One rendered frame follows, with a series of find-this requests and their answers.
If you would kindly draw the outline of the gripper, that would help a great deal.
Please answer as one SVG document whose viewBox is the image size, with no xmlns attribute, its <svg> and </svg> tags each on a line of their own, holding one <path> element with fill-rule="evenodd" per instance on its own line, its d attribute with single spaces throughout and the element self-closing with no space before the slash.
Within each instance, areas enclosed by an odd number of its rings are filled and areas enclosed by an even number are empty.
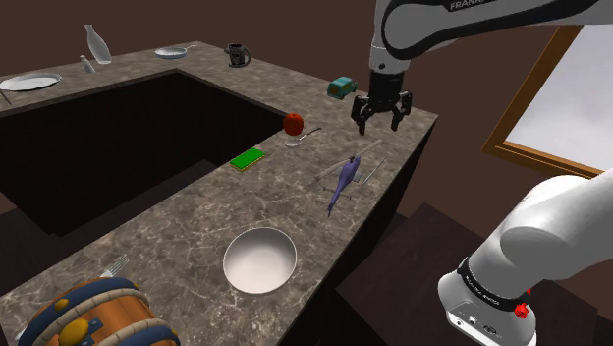
<svg viewBox="0 0 613 346">
<path fill-rule="evenodd" d="M 391 130 L 398 131 L 404 117 L 411 113 L 413 94 L 407 90 L 401 91 L 404 74 L 383 74 L 372 71 L 369 78 L 368 97 L 357 95 L 354 98 L 351 118 L 357 124 L 361 136 L 365 132 L 367 117 L 364 110 L 370 113 L 393 113 Z"/>
</svg>

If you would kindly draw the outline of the teal toy car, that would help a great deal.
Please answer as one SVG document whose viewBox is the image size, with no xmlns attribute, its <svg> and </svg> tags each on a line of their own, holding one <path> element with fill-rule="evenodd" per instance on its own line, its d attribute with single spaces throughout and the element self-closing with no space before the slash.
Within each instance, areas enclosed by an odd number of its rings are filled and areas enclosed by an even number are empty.
<svg viewBox="0 0 613 346">
<path fill-rule="evenodd" d="M 330 82 L 327 88 L 327 95 L 343 100 L 348 94 L 355 92 L 358 84 L 349 77 L 339 77 Z"/>
</svg>

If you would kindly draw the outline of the purple toy helicopter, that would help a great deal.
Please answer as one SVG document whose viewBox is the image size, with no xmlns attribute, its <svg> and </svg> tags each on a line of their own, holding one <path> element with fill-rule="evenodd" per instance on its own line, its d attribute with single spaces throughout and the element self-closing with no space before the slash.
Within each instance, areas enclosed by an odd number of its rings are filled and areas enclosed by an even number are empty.
<svg viewBox="0 0 613 346">
<path fill-rule="evenodd" d="M 361 165 L 362 156 L 367 152 L 373 150 L 377 146 L 383 143 L 383 139 L 378 139 L 374 143 L 368 145 L 366 148 L 358 151 L 354 155 L 349 158 L 339 161 L 323 171 L 317 173 L 314 176 L 316 181 L 322 180 L 324 177 L 337 172 L 338 173 L 338 182 L 335 189 L 331 191 L 333 193 L 333 197 L 329 205 L 327 206 L 327 213 L 331 215 L 331 212 L 337 202 L 337 200 L 343 196 L 344 190 L 353 182 L 358 182 L 361 178 L 359 174 L 359 168 Z"/>
</svg>

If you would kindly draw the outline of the silver spoon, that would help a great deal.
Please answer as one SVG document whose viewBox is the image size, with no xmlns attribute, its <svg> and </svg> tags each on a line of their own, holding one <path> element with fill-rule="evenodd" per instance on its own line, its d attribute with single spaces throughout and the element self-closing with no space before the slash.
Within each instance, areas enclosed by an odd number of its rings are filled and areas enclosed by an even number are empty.
<svg viewBox="0 0 613 346">
<path fill-rule="evenodd" d="M 294 147 L 294 146 L 298 146 L 298 145 L 300 145 L 300 144 L 302 143 L 302 141 L 303 141 L 303 140 L 304 140 L 304 139 L 305 139 L 307 136 L 309 136 L 309 135 L 311 135 L 311 134 L 313 134 L 314 132 L 317 132 L 317 131 L 319 131 L 319 130 L 321 130 L 321 127 L 318 127 L 318 128 L 316 128 L 316 129 L 314 129 L 314 130 L 312 130 L 312 131 L 308 132 L 307 134 L 301 135 L 301 136 L 300 136 L 300 137 L 298 137 L 298 138 L 291 138 L 291 139 L 288 139 L 288 140 L 286 140 L 286 141 L 285 141 L 285 145 L 286 145 L 287 147 Z"/>
</svg>

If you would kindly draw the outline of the red apple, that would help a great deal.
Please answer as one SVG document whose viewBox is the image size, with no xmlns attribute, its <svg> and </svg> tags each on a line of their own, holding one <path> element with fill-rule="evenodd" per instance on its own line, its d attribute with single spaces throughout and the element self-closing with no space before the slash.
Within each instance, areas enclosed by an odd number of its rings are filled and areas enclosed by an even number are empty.
<svg viewBox="0 0 613 346">
<path fill-rule="evenodd" d="M 283 129 L 289 136 L 298 136 L 304 129 L 304 119 L 300 114 L 289 113 L 284 117 Z"/>
</svg>

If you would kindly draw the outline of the green and yellow sponge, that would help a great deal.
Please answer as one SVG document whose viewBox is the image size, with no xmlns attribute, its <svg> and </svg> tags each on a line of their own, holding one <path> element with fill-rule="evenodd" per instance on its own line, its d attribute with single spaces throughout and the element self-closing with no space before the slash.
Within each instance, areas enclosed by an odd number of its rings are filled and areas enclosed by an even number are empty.
<svg viewBox="0 0 613 346">
<path fill-rule="evenodd" d="M 265 153 L 255 147 L 241 153 L 230 161 L 230 165 L 238 171 L 245 171 L 265 156 Z"/>
</svg>

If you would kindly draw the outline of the dark mug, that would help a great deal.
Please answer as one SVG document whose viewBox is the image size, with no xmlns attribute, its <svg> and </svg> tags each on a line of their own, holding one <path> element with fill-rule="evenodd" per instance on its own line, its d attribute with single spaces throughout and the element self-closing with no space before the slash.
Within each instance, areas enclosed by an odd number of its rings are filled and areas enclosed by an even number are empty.
<svg viewBox="0 0 613 346">
<path fill-rule="evenodd" d="M 232 68 L 243 68 L 251 62 L 251 52 L 240 43 L 228 44 L 224 52 L 229 56 L 229 66 Z"/>
</svg>

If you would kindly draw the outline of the white bowl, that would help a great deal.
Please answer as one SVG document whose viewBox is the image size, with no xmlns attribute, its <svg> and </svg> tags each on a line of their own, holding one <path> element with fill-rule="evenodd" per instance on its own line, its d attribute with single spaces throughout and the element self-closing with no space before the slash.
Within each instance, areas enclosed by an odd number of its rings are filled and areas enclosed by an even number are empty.
<svg viewBox="0 0 613 346">
<path fill-rule="evenodd" d="M 296 245 L 283 231 L 257 227 L 238 235 L 223 258 L 223 272 L 238 291 L 262 295 L 283 286 L 298 262 Z"/>
</svg>

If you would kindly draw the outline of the small silver frying pan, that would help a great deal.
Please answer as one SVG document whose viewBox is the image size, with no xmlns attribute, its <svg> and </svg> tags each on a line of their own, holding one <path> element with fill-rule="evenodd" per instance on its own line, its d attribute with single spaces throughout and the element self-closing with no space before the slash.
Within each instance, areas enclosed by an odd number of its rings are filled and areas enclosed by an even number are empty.
<svg viewBox="0 0 613 346">
<path fill-rule="evenodd" d="M 187 47 L 162 47 L 157 48 L 154 51 L 154 54 L 165 60 L 181 59 L 187 55 L 189 49 L 192 47 L 195 47 L 195 45 L 192 44 Z"/>
</svg>

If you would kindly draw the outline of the clear glass bottle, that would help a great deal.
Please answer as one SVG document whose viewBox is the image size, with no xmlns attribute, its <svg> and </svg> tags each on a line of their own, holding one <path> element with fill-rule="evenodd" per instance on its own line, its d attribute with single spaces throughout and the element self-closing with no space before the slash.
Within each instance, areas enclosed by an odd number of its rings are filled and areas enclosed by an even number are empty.
<svg viewBox="0 0 613 346">
<path fill-rule="evenodd" d="M 95 31 L 93 25 L 84 25 L 86 31 L 86 41 L 88 48 L 100 65 L 107 65 L 112 62 L 110 50 L 103 38 Z"/>
</svg>

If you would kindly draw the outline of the silver fork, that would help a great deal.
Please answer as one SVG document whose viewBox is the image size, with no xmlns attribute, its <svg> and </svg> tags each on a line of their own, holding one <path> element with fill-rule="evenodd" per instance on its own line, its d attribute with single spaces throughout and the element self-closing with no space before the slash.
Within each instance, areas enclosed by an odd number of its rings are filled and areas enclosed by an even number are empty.
<svg viewBox="0 0 613 346">
<path fill-rule="evenodd" d="M 110 267 L 106 268 L 101 274 L 101 278 L 114 277 L 129 262 L 126 254 L 121 255 Z"/>
</svg>

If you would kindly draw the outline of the wooden barrel with blue bands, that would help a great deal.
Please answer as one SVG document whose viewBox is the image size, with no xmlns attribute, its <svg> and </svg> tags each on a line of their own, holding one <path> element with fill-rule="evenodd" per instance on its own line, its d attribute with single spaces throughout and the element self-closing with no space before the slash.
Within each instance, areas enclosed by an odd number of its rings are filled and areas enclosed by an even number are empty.
<svg viewBox="0 0 613 346">
<path fill-rule="evenodd" d="M 18 346 L 182 346 L 139 286 L 121 277 L 78 284 L 41 308 Z"/>
</svg>

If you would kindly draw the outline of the white plate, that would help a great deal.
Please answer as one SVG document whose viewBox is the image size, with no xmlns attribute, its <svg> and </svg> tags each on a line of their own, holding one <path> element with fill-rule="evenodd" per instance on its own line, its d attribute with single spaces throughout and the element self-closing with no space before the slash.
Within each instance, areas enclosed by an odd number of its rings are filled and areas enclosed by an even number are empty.
<svg viewBox="0 0 613 346">
<path fill-rule="evenodd" d="M 51 87 L 62 80 L 62 76 L 55 73 L 33 73 L 15 76 L 0 82 L 1 90 L 28 91 Z"/>
</svg>

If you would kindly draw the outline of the window with wooden frame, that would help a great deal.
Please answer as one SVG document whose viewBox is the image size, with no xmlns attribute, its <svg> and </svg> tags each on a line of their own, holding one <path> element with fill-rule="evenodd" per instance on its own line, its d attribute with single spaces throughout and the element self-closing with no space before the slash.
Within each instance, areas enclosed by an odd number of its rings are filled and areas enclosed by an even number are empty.
<svg viewBox="0 0 613 346">
<path fill-rule="evenodd" d="M 613 168 L 613 25 L 559 27 L 482 150 L 548 176 Z"/>
</svg>

